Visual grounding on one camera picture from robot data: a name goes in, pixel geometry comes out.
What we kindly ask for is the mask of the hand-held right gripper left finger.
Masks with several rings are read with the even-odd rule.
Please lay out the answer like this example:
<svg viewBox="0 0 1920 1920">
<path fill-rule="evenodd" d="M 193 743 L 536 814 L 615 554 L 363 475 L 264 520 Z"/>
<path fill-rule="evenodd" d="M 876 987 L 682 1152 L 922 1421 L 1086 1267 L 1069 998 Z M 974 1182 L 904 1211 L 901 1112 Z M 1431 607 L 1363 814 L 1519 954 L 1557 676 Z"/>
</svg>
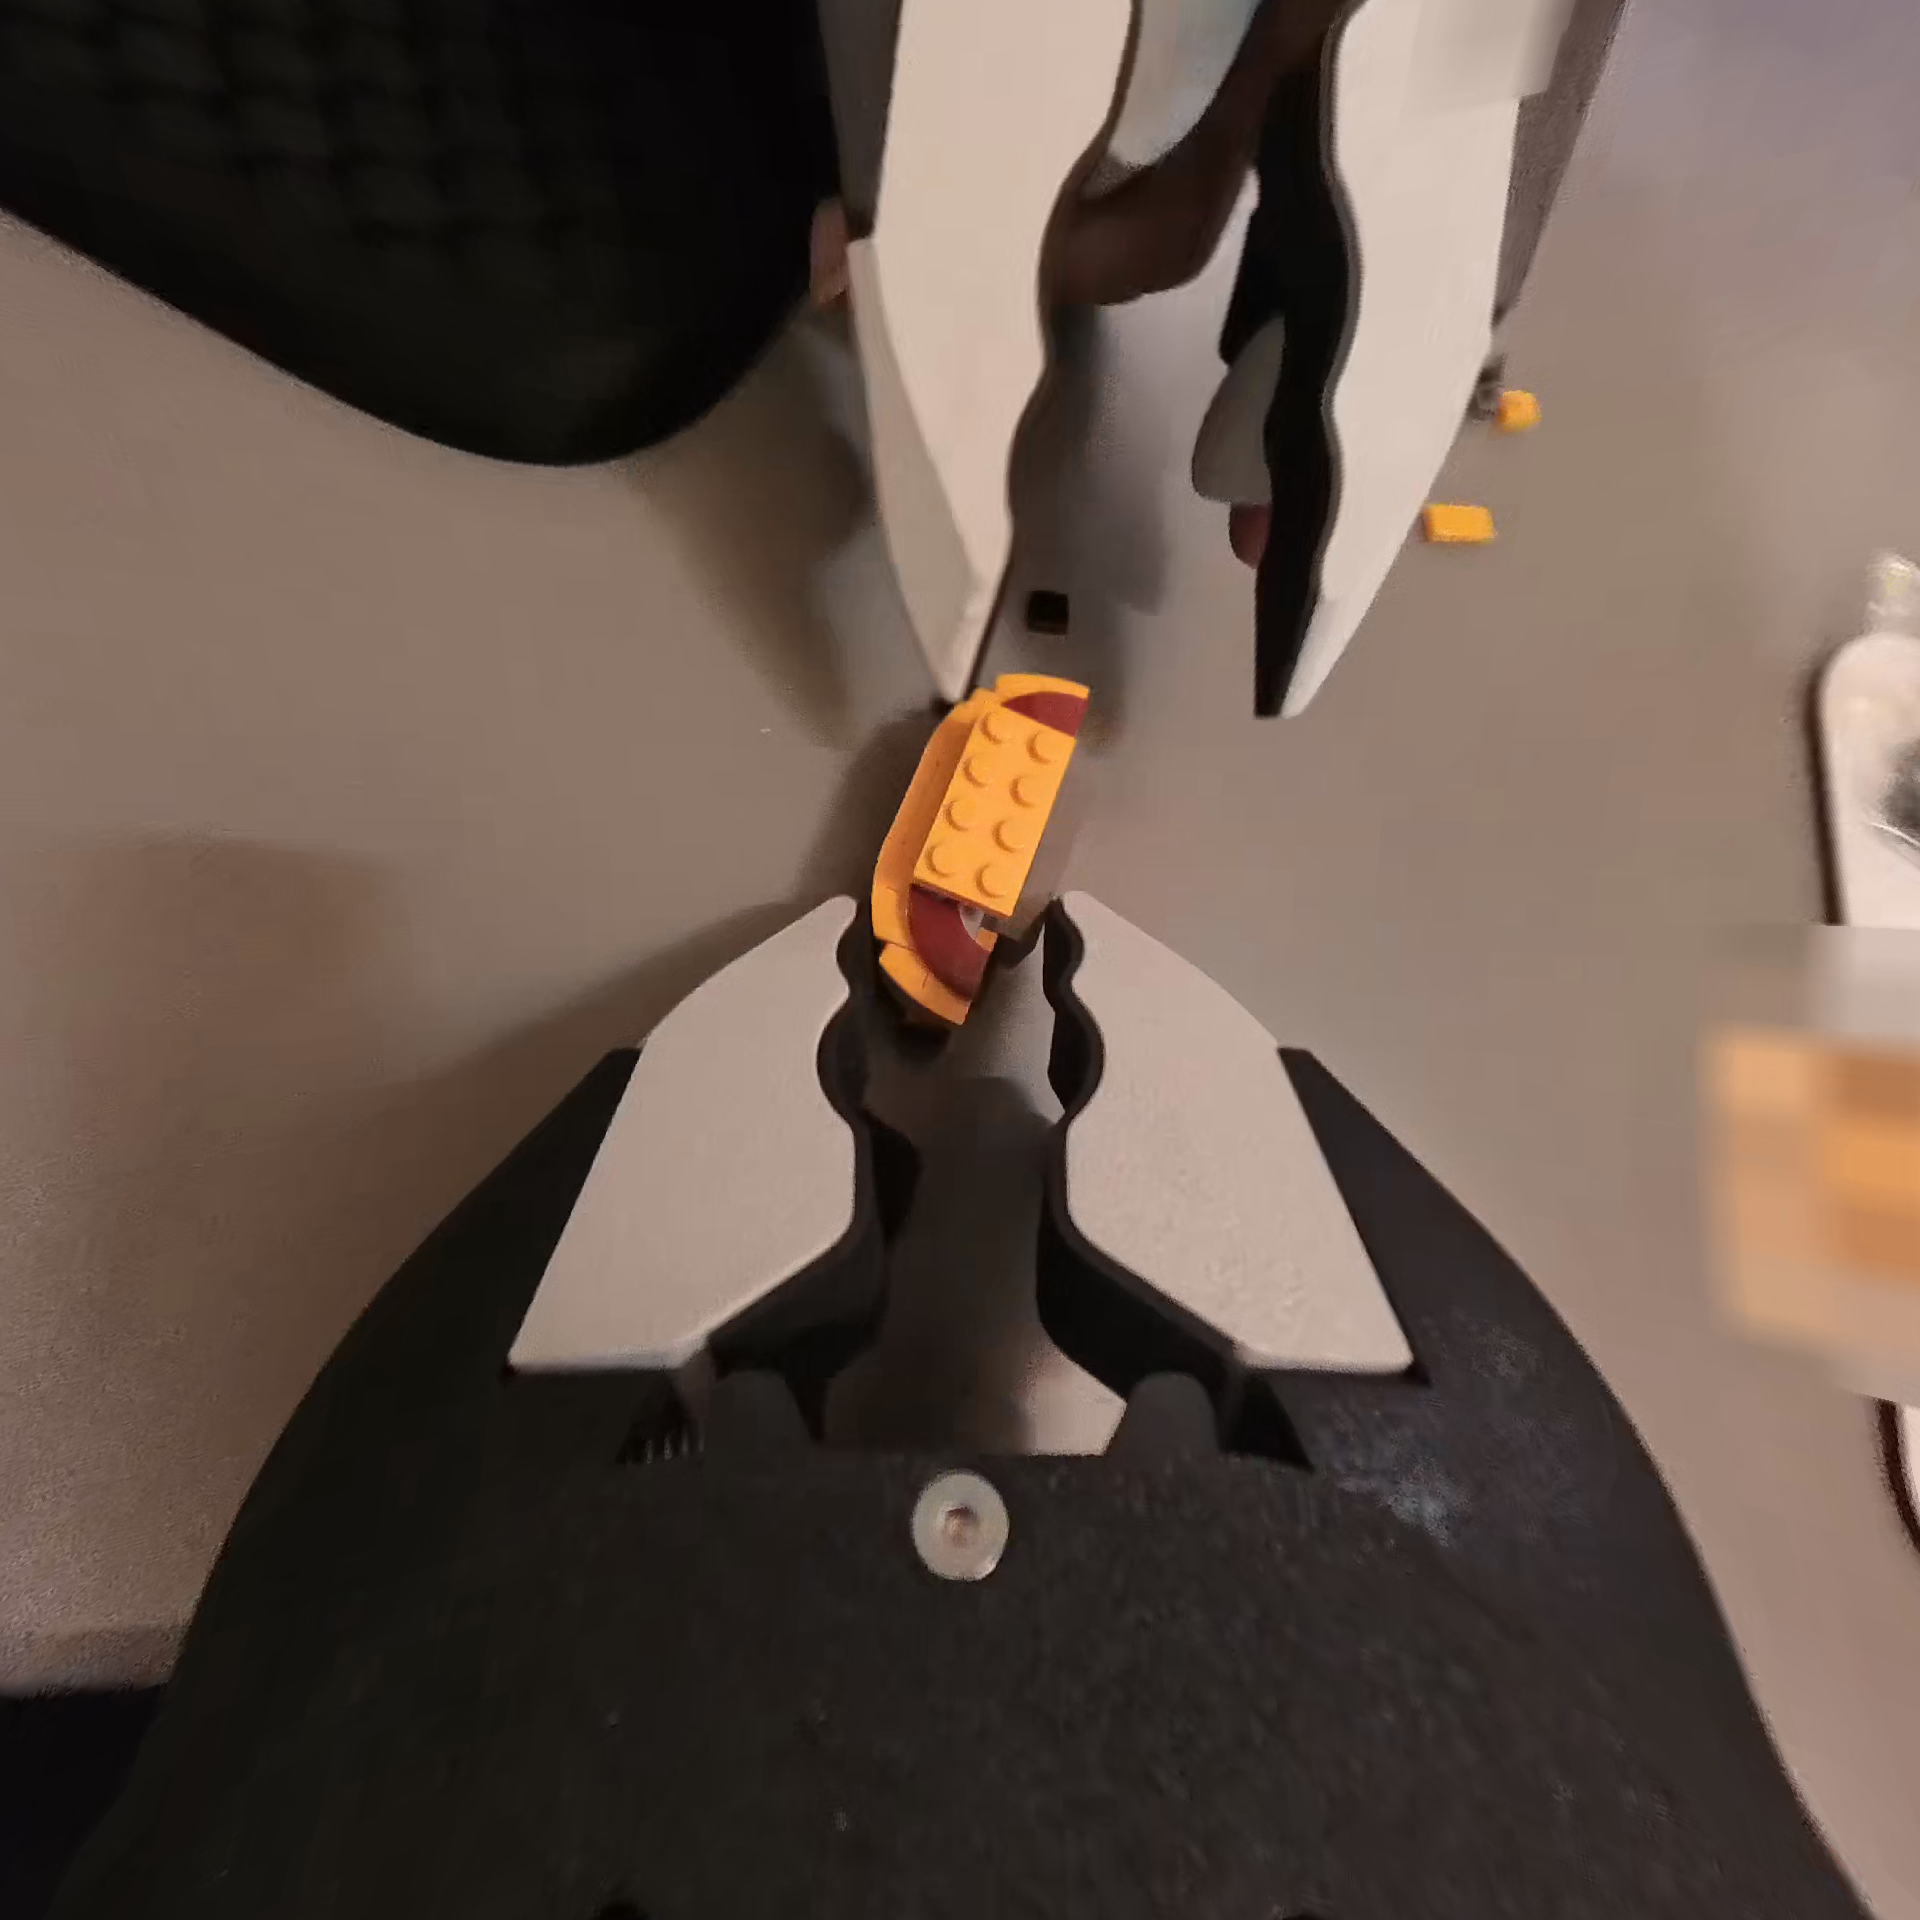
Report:
<svg viewBox="0 0 1920 1920">
<path fill-rule="evenodd" d="M 920 1151 L 866 1100 L 872 931 L 831 893 L 690 988 L 632 1076 L 515 1331 L 515 1375 L 771 1375 L 813 1440 L 890 1308 Z"/>
</svg>

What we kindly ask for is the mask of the orange lego car assembly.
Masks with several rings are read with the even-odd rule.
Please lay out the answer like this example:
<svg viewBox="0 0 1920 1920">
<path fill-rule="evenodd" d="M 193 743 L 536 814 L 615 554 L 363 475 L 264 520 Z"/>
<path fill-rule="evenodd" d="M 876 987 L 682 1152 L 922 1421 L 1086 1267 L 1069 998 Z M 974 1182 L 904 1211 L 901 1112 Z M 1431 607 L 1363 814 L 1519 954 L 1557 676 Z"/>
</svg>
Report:
<svg viewBox="0 0 1920 1920">
<path fill-rule="evenodd" d="M 948 707 L 876 851 L 866 925 L 906 1020 L 968 1020 L 1054 823 L 1086 682 L 1003 672 Z"/>
</svg>

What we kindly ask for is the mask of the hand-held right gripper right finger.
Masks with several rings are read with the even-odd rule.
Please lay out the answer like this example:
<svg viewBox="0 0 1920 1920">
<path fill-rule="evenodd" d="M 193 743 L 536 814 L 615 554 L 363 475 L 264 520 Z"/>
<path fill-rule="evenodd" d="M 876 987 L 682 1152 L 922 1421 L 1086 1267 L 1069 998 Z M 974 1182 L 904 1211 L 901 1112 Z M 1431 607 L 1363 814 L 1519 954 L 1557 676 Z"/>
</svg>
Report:
<svg viewBox="0 0 1920 1920">
<path fill-rule="evenodd" d="M 1043 922 L 1054 1010 L 1039 1306 L 1107 1389 L 1414 1363 L 1282 1043 L 1091 893 Z"/>
</svg>

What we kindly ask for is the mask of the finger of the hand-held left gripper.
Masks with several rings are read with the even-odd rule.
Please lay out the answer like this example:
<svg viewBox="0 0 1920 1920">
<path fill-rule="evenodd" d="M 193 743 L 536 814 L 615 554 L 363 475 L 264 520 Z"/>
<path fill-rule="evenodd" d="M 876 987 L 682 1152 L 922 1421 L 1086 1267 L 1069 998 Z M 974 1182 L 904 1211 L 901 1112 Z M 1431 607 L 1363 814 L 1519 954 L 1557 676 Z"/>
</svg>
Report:
<svg viewBox="0 0 1920 1920">
<path fill-rule="evenodd" d="M 1486 415 L 1623 13 L 1341 4 L 1316 65 L 1274 94 L 1220 341 L 1228 368 L 1259 322 L 1285 317 L 1265 425 L 1256 715 L 1310 705 L 1457 429 Z"/>
<path fill-rule="evenodd" d="M 974 682 L 1043 384 L 1043 251 L 1102 156 L 1131 3 L 844 4 L 851 336 L 876 525 L 935 694 Z"/>
</svg>

